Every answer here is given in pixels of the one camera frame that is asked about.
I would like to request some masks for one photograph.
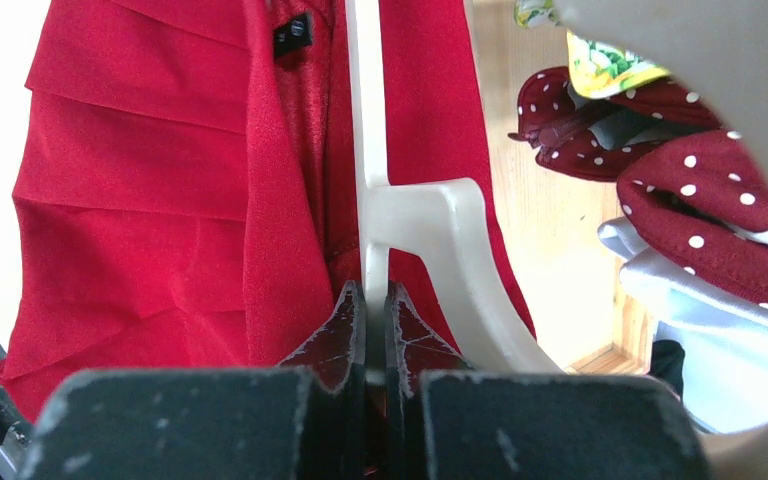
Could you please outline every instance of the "wooden floor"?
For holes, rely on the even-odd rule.
[[[621,364],[623,371],[629,371],[628,361],[642,365],[649,352],[647,319],[618,288],[616,258],[596,237],[603,221],[622,214],[614,185],[539,168],[527,144],[507,137],[516,130],[522,83],[540,69],[567,63],[565,31],[518,27],[512,0],[466,1],[496,209],[538,342],[570,371],[582,362],[602,365],[596,362],[600,355],[605,365]]]

